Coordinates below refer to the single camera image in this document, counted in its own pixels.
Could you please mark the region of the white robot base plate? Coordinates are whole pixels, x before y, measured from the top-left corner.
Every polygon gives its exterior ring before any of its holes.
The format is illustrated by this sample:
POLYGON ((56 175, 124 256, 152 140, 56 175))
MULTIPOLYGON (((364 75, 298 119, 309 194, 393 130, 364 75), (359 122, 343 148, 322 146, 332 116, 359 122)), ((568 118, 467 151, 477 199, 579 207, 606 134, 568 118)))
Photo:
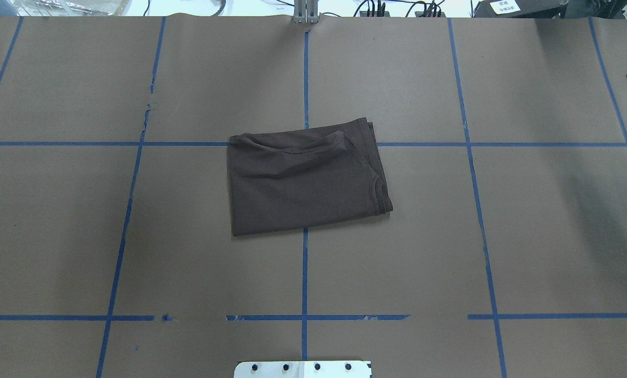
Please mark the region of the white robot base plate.
POLYGON ((372 377, 369 361, 250 361, 237 364, 234 377, 372 377))

